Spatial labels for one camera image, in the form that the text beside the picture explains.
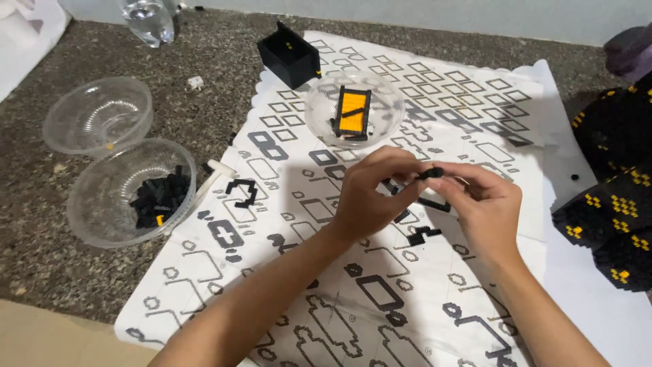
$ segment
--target forearm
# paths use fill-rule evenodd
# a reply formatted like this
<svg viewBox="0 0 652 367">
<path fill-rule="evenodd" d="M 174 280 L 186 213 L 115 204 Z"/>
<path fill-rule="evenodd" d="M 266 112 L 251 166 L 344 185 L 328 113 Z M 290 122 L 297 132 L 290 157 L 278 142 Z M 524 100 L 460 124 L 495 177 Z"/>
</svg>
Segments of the forearm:
<svg viewBox="0 0 652 367">
<path fill-rule="evenodd" d="M 494 265 L 498 288 L 538 367 L 609 366 L 520 257 Z"/>
<path fill-rule="evenodd" d="M 224 292 L 170 339 L 150 367 L 236 366 L 301 292 L 349 247 L 324 227 Z"/>
</svg>

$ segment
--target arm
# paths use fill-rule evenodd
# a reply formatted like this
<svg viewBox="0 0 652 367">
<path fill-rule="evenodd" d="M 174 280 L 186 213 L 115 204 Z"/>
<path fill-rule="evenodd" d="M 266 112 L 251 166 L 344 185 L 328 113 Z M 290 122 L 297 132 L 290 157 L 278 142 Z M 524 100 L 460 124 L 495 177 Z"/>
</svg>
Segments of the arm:
<svg viewBox="0 0 652 367">
<path fill-rule="evenodd" d="M 537 366 L 609 366 L 521 258 L 516 247 L 520 188 L 479 166 L 434 164 L 448 177 L 428 180 L 428 185 L 460 214 L 465 237 L 498 284 Z M 469 185 L 462 186 L 453 176 Z"/>
<path fill-rule="evenodd" d="M 393 197 L 376 192 L 388 177 L 407 180 L 428 168 L 414 155 L 383 147 L 349 167 L 335 218 L 301 245 L 228 289 L 170 338 L 149 367 L 236 366 L 317 276 L 357 240 L 386 227 L 426 188 L 418 181 Z"/>
</svg>

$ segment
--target fingernail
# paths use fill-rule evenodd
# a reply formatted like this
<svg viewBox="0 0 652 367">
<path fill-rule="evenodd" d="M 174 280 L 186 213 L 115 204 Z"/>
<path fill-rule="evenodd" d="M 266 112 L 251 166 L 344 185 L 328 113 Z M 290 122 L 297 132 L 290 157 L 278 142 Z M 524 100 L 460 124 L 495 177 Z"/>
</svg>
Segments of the fingernail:
<svg viewBox="0 0 652 367">
<path fill-rule="evenodd" d="M 441 187 L 441 180 L 439 178 L 429 178 L 427 182 L 428 182 L 428 187 L 435 191 L 439 190 L 439 188 Z"/>
</svg>

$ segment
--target black assembled box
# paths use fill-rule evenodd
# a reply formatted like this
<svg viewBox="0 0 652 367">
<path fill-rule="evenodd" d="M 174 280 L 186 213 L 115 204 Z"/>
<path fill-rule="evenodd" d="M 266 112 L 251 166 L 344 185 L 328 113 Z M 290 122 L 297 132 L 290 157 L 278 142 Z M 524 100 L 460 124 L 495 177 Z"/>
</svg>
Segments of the black assembled box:
<svg viewBox="0 0 652 367">
<path fill-rule="evenodd" d="M 276 25 L 278 31 L 257 43 L 263 64 L 292 90 L 315 76 L 321 78 L 317 49 L 285 24 Z"/>
</svg>

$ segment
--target transparent bowl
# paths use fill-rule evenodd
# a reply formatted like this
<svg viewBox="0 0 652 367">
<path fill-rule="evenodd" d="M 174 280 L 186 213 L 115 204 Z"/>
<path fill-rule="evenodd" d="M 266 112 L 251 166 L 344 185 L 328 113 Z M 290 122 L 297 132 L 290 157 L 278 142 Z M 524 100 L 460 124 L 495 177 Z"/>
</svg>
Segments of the transparent bowl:
<svg viewBox="0 0 652 367">
<path fill-rule="evenodd" d="M 161 227 L 136 229 L 136 211 L 129 203 L 143 181 L 166 177 L 182 166 L 190 176 L 186 198 Z M 72 186 L 68 222 L 72 232 L 96 247 L 124 247 L 150 240 L 174 228 L 192 206 L 197 170 L 190 153 L 175 142 L 144 139 L 121 146 L 88 166 Z"/>
<path fill-rule="evenodd" d="M 373 135 L 364 142 L 352 142 L 335 136 L 330 120 L 337 115 L 340 86 L 349 89 L 371 90 L 367 131 Z M 306 96 L 306 124 L 315 136 L 327 144 L 343 148 L 361 149 L 391 136 L 405 116 L 405 100 L 401 92 L 382 76 L 366 71 L 334 71 L 310 87 Z"/>
<path fill-rule="evenodd" d="M 99 157 L 144 138 L 153 118 L 145 83 L 127 76 L 105 78 L 61 97 L 46 116 L 43 140 L 58 152 Z"/>
</svg>

